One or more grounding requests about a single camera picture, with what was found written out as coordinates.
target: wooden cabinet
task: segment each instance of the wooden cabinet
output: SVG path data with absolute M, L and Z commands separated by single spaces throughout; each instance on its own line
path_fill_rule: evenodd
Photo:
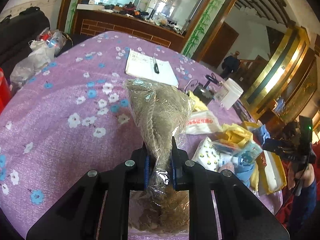
M 142 38 L 181 52 L 184 37 L 174 31 L 148 22 L 115 13 L 77 10 L 73 33 L 96 36 L 106 31 L 118 31 Z

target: person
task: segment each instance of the person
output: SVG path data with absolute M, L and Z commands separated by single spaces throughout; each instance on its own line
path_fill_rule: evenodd
M 223 79 L 227 79 L 231 73 L 236 72 L 240 66 L 240 60 L 238 59 L 240 52 L 236 51 L 234 55 L 226 57 L 222 63 L 223 72 L 220 75 Z
M 293 171 L 292 163 L 288 166 L 288 188 L 291 190 L 295 187 L 295 179 L 301 178 L 303 186 L 300 196 L 294 196 L 292 203 L 292 211 L 289 217 L 287 230 L 291 239 L 313 239 L 307 237 L 314 235 L 318 239 L 319 235 L 315 230 L 319 231 L 319 211 L 320 206 L 316 208 L 316 179 L 314 168 L 308 165 L 305 172 L 299 171 L 296 174 Z

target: white paper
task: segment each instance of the white paper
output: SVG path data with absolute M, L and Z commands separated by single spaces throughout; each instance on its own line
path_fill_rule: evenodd
M 152 57 L 142 55 L 141 53 L 130 49 L 125 72 L 130 76 L 178 87 L 178 80 L 174 75 L 169 61 L 156 59 L 156 62 L 158 64 L 159 74 L 154 70 L 154 61 Z

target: doorway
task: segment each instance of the doorway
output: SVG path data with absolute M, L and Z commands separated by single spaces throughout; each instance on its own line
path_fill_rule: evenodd
M 217 69 L 238 36 L 238 32 L 226 22 L 223 22 L 209 49 L 204 54 L 202 61 L 207 63 L 211 70 Z

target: floral tablecloth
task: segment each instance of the floral tablecloth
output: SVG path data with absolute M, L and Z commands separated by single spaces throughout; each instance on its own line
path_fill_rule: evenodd
M 124 73 L 130 49 L 169 61 L 179 88 L 194 78 L 205 83 L 211 73 L 168 48 L 117 32 L 88 39 L 37 73 L 0 116 L 0 205 L 23 237 L 89 169 L 110 170 L 141 147 L 124 89 L 132 78 Z M 241 122 L 233 108 L 213 101 L 208 107 L 220 124 Z M 187 137 L 190 157 L 203 138 Z M 281 192 L 260 199 L 271 212 L 282 204 Z

